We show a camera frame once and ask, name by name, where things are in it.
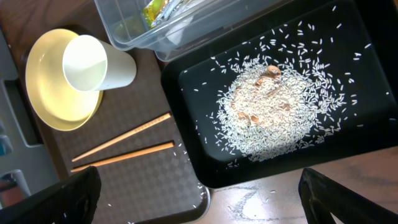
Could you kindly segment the green orange snack wrapper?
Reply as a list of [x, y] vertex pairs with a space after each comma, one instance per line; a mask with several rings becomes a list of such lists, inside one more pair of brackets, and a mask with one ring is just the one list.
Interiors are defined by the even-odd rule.
[[153, 29], [185, 10], [191, 0], [152, 0], [142, 11], [147, 25]]

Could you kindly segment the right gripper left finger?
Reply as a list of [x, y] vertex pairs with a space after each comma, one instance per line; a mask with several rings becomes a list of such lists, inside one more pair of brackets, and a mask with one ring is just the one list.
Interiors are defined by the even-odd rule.
[[90, 166], [19, 203], [1, 210], [1, 223], [90, 224], [100, 198], [101, 179]]

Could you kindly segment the white paper cup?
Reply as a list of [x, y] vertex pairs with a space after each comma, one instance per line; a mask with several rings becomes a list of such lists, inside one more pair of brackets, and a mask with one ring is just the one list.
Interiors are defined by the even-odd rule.
[[78, 91], [103, 91], [130, 85], [137, 65], [128, 53], [91, 35], [79, 35], [65, 48], [62, 70]]

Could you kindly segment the yellow plate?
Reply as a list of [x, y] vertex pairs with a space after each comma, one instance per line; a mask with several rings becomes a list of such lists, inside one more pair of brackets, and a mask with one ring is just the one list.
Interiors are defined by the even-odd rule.
[[34, 111], [45, 124], [59, 131], [83, 126], [103, 97], [102, 91], [75, 90], [64, 77], [63, 53], [77, 36], [67, 29], [46, 32], [32, 46], [25, 67], [27, 94]]

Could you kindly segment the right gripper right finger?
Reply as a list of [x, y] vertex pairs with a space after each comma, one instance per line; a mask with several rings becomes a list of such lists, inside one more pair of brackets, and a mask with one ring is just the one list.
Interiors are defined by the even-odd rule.
[[298, 192], [307, 223], [397, 223], [397, 214], [327, 176], [304, 168]]

